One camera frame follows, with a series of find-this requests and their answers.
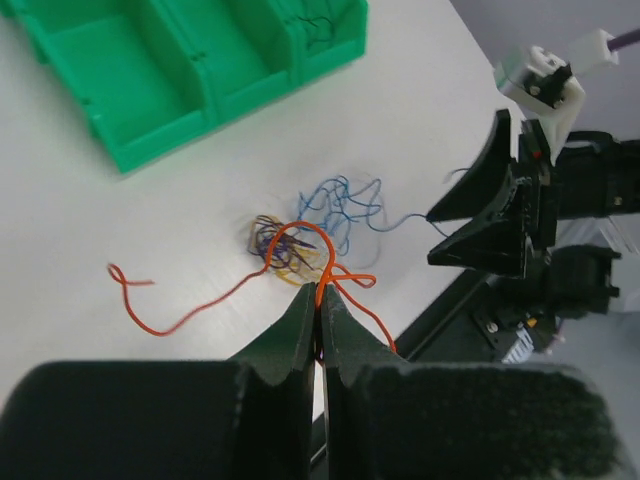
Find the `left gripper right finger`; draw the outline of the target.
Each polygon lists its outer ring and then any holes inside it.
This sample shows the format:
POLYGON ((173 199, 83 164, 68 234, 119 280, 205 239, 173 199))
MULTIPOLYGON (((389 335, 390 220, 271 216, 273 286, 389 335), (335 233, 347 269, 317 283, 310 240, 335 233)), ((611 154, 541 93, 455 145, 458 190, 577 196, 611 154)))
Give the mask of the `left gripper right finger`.
POLYGON ((411 363, 333 287, 318 319, 333 479, 619 479, 623 444, 579 370, 411 363))

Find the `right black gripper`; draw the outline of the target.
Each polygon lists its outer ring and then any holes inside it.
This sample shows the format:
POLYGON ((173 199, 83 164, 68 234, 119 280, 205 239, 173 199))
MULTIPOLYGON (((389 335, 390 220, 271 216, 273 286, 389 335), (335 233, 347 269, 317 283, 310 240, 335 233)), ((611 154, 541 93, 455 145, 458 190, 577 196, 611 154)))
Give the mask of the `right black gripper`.
POLYGON ((434 247, 428 263, 503 277, 524 275, 514 282, 514 299, 538 320, 609 312, 628 284, 623 275, 638 272, 638 259, 610 247, 556 247, 556 229, 563 220, 638 213, 638 141, 618 141, 602 131, 572 132, 551 161, 539 122, 527 121, 519 154, 522 162, 531 160, 541 170, 530 235, 534 257, 526 272, 521 216, 489 207, 482 211, 497 195, 512 161, 507 109, 495 113, 476 160, 428 212, 429 222, 476 216, 434 247))

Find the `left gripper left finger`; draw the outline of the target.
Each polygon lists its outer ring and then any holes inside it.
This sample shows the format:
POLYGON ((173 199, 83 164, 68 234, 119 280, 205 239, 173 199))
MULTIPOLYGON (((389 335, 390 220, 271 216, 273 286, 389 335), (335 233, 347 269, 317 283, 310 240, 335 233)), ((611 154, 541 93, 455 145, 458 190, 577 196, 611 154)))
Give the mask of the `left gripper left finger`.
POLYGON ((306 479, 313 284, 224 360, 57 361, 1 414, 5 479, 306 479))

